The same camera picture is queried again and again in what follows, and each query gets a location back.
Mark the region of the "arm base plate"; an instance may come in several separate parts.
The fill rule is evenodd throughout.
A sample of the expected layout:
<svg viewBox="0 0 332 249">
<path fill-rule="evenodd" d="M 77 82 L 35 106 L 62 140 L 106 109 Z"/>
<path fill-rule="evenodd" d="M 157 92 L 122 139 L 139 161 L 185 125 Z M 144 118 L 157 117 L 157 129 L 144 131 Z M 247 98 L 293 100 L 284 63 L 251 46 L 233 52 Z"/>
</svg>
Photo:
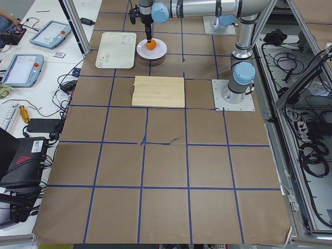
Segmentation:
<svg viewBox="0 0 332 249">
<path fill-rule="evenodd" d="M 233 15 L 203 17 L 204 32 L 206 35 L 235 36 L 235 19 Z"/>
<path fill-rule="evenodd" d="M 254 112 L 255 105 L 250 87 L 243 93 L 228 88 L 229 80 L 212 79 L 214 106 L 217 111 Z"/>
</svg>

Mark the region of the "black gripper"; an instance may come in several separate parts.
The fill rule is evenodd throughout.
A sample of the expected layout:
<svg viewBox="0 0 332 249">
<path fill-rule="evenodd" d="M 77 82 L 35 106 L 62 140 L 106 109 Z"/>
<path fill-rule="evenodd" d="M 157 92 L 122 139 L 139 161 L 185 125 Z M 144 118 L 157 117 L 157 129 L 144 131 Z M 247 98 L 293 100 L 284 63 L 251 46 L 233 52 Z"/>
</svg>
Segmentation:
<svg viewBox="0 0 332 249">
<path fill-rule="evenodd" d="M 145 27 L 147 43 L 151 43 L 152 40 L 151 25 L 154 21 L 151 16 L 151 10 L 153 2 L 153 0 L 138 0 L 140 19 Z"/>
</svg>

